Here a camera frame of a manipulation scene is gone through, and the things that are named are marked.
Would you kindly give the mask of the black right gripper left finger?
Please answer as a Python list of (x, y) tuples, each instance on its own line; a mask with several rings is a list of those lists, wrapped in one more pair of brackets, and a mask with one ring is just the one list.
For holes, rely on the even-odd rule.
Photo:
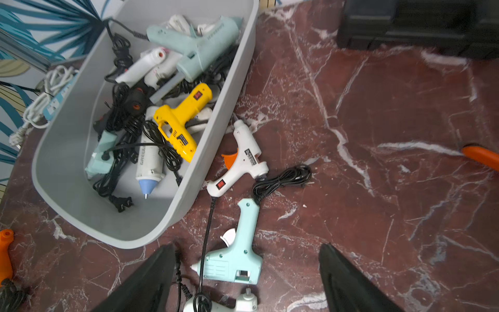
[(175, 264), (175, 246), (161, 246), (94, 311), (165, 311)]

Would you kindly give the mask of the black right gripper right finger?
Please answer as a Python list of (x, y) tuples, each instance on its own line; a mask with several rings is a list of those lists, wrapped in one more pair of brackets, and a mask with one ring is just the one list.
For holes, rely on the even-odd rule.
[(401, 311), (331, 244), (318, 255), (320, 275), (330, 311)]

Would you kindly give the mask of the white blue-tip glue gun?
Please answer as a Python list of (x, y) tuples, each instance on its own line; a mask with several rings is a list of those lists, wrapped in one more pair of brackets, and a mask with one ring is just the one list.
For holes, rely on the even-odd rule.
[(145, 129), (146, 122), (153, 120), (157, 109), (157, 106), (150, 106), (146, 110), (136, 169), (136, 180), (139, 182), (141, 191), (146, 200), (165, 177), (163, 172), (163, 159), (159, 153), (160, 149), (157, 145), (153, 144), (153, 140), (147, 136), (147, 131)]

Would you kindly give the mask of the white glue gun red switch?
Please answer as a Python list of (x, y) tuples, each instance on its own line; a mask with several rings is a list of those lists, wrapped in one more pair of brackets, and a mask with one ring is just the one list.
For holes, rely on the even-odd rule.
[(267, 163), (259, 160), (261, 148), (242, 120), (234, 123), (233, 136), (238, 145), (237, 152), (222, 156), (227, 172), (221, 178), (207, 184), (207, 192), (214, 198), (223, 196), (244, 174), (258, 179), (265, 177), (269, 172)]

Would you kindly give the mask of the yellow glue gun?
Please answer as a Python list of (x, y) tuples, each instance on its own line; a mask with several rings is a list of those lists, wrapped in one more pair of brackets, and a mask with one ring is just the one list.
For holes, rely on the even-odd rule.
[(163, 105), (153, 116), (161, 135), (188, 163), (193, 160), (197, 144), (185, 125), (200, 113), (212, 98), (212, 90), (207, 84), (200, 83), (175, 109)]

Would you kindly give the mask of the white glue gun long nozzle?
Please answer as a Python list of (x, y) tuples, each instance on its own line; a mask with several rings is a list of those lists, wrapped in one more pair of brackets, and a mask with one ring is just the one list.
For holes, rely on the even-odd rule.
[(119, 75), (115, 82), (126, 84), (128, 87), (134, 86), (149, 71), (160, 65), (166, 59), (166, 52), (163, 48), (152, 49), (148, 54), (136, 61), (128, 70)]

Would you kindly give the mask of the large mint green glue gun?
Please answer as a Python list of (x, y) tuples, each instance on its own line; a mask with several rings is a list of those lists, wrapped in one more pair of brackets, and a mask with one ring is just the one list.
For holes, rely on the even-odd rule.
[(183, 80), (195, 81), (237, 41), (242, 22), (239, 17), (222, 16), (211, 31), (200, 37), (187, 36), (158, 25), (148, 27), (146, 34), (149, 41), (183, 56), (176, 64), (178, 73), (149, 100), (156, 104)]

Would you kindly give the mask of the black glue gun orange trigger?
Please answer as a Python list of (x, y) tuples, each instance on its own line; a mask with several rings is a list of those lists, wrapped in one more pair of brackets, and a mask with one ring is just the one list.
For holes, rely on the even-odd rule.
[(135, 88), (131, 88), (125, 83), (114, 85), (112, 89), (112, 105), (105, 102), (109, 111), (94, 122), (94, 131), (101, 136), (104, 131), (117, 132), (123, 130), (125, 124), (132, 117), (143, 115), (151, 105), (149, 97), (152, 91), (154, 89), (147, 85), (139, 85)]

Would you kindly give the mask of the large white pink glue gun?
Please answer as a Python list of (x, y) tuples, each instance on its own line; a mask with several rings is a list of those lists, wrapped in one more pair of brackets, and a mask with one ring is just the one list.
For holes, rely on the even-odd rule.
[(177, 71), (177, 63), (183, 58), (183, 55), (174, 51), (167, 53), (167, 56), (161, 64), (151, 69), (144, 77), (144, 83), (157, 90), (159, 81), (167, 79)]

